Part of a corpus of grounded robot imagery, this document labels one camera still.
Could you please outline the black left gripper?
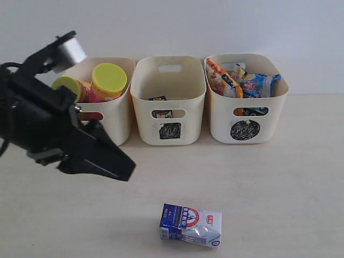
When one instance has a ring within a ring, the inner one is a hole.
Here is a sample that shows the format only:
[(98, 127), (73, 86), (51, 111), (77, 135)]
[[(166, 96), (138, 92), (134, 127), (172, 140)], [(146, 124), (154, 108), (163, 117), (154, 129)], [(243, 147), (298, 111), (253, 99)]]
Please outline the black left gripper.
[(23, 63), (1, 64), (1, 154), (9, 144), (35, 162), (58, 161), (65, 174), (92, 174), (127, 182), (136, 167), (108, 136), (98, 120), (81, 125), (75, 95), (66, 88), (53, 90), (36, 78), (47, 73), (49, 46)]

